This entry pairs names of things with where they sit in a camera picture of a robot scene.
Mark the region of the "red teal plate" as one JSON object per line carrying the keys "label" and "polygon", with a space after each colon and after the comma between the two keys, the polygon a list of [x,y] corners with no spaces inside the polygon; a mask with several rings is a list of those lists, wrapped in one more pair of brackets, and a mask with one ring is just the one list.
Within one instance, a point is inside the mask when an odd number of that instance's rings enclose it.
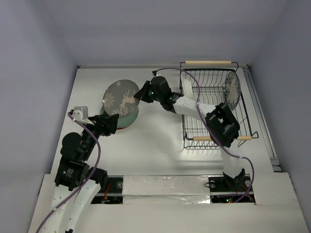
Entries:
{"label": "red teal plate", "polygon": [[126,129],[126,128],[128,128],[128,127],[130,127],[130,125],[124,126],[124,127],[118,127],[117,130],[123,130],[123,129]]}

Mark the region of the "green glass plate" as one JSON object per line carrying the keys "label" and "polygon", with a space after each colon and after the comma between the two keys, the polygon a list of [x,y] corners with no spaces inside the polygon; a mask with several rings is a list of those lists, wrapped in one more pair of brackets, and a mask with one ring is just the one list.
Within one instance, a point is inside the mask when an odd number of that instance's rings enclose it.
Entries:
{"label": "green glass plate", "polygon": [[113,113],[119,114],[119,120],[118,120],[117,128],[128,126],[128,125],[131,125],[135,122],[135,120],[137,119],[138,114],[139,114],[139,108],[138,107],[136,107],[135,109],[131,108],[131,110],[133,110],[132,113],[130,113],[126,116],[123,116],[122,115],[123,109],[120,109],[120,108],[113,109]]}

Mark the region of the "grey reindeer plate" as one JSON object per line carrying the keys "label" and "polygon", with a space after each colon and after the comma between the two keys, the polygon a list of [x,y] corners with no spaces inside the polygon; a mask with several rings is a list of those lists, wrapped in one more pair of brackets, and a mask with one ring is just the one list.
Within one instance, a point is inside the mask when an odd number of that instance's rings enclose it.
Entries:
{"label": "grey reindeer plate", "polygon": [[112,83],[103,96],[104,111],[109,115],[119,114],[126,117],[133,113],[139,104],[134,95],[139,91],[137,84],[131,80],[118,80]]}

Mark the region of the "white deep plate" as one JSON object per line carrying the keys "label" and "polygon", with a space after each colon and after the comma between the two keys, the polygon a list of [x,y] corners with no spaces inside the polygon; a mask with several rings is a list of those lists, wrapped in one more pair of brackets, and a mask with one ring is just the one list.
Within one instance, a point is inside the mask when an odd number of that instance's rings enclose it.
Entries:
{"label": "white deep plate", "polygon": [[182,88],[183,88],[184,96],[190,100],[194,100],[191,81],[186,79],[186,78],[182,78],[181,82],[182,82]]}

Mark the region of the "blue floral plate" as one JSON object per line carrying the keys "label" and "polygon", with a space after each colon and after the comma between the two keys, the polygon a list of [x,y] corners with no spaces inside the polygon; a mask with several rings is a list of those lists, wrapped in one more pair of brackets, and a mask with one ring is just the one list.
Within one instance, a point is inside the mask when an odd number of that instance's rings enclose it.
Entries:
{"label": "blue floral plate", "polygon": [[235,71],[230,71],[223,85],[225,104],[233,111],[239,103],[241,96],[241,83]]}

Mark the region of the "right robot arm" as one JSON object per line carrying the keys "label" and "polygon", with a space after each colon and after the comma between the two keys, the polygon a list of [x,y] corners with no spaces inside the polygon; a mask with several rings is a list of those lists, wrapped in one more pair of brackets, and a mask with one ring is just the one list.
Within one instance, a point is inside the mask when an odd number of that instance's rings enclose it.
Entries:
{"label": "right robot arm", "polygon": [[155,76],[146,81],[134,98],[152,103],[157,101],[169,112],[201,120],[212,141],[220,148],[224,162],[223,179],[225,187],[237,192],[245,177],[245,169],[238,154],[236,140],[239,137],[240,125],[225,103],[208,105],[191,100],[183,94],[173,92],[163,76]]}

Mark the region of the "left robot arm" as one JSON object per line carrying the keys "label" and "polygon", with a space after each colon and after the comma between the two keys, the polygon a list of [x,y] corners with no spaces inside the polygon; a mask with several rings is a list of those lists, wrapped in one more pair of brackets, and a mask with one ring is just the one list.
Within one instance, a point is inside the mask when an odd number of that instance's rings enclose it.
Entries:
{"label": "left robot arm", "polygon": [[80,110],[71,110],[69,118],[83,128],[81,134],[64,136],[61,159],[55,176],[52,215],[44,226],[45,233],[73,233],[87,207],[98,192],[110,189],[107,171],[98,168],[99,158],[90,167],[87,160],[95,147],[101,153],[100,136],[117,130],[119,114],[106,113],[84,117]]}

